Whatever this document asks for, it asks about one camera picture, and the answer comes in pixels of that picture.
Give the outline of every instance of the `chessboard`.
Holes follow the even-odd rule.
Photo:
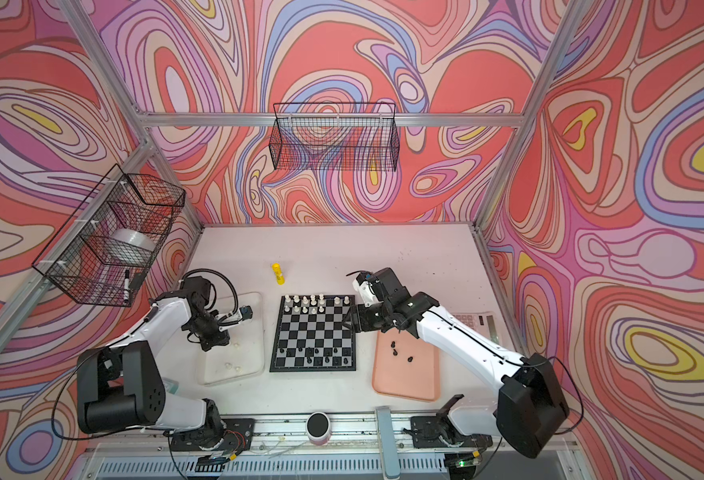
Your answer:
[[[354,306],[354,295],[321,298],[317,294],[316,305],[311,304],[311,297],[287,295],[282,298],[270,372],[356,369],[355,335],[341,325],[344,315]]]

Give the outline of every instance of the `pink tray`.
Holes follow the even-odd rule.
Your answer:
[[[397,356],[393,354],[392,341]],[[379,332],[371,383],[382,395],[435,402],[440,398],[439,351],[408,332]]]

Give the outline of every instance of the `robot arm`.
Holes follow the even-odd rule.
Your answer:
[[[522,455],[538,456],[568,418],[562,388],[543,356],[525,358],[509,351],[465,326],[426,293],[411,296],[390,268],[359,273],[353,287],[363,304],[347,312],[348,328],[355,332],[404,330],[451,355],[492,392],[498,392],[495,425]],[[455,427],[465,435],[489,433]]]
[[[163,293],[150,312],[121,338],[83,352],[77,372],[78,426],[85,433],[132,426],[197,432],[215,442],[223,434],[212,400],[189,399],[165,392],[155,355],[181,328],[200,340],[203,351],[229,343],[228,330],[253,317],[249,306],[220,314],[207,310],[211,282],[184,278],[179,290]]]

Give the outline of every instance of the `black wire basket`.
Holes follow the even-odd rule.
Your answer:
[[[93,216],[77,220],[85,225],[63,253],[40,261],[48,243],[32,267],[77,303],[130,306],[185,199],[181,187],[152,175],[123,173]]]
[[[396,171],[391,102],[276,103],[269,151],[275,170]]]

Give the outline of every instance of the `colorful swirl wallpaper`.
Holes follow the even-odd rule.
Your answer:
[[[154,112],[520,112],[566,3],[82,0]],[[699,480],[704,0],[594,3],[483,234],[528,347],[562,358],[584,398],[576,436],[593,477]],[[401,128],[394,174],[274,171],[269,128],[150,134],[204,223],[442,222],[477,215],[511,129]],[[137,141],[56,0],[1,0],[0,309]],[[40,302],[0,355],[0,478],[67,477],[85,446],[51,435],[55,393],[81,351],[174,283],[196,234],[180,216],[130,309],[57,290]],[[68,435],[74,404],[70,387],[56,416]]]
[[[525,341],[594,478],[703,479],[704,2],[596,1],[536,120],[483,224]]]
[[[0,309],[72,210],[136,147],[55,4],[0,2]],[[130,309],[46,294],[0,354],[0,478],[67,475],[85,446],[52,436],[55,394],[80,352],[125,331],[175,281],[194,234],[180,216]],[[74,407],[70,388],[56,417],[69,436],[78,435]]]
[[[114,1],[90,18],[140,110],[280,101],[520,112],[556,1]],[[208,224],[474,220],[508,128],[400,129],[396,174],[273,171],[270,128],[155,128]]]

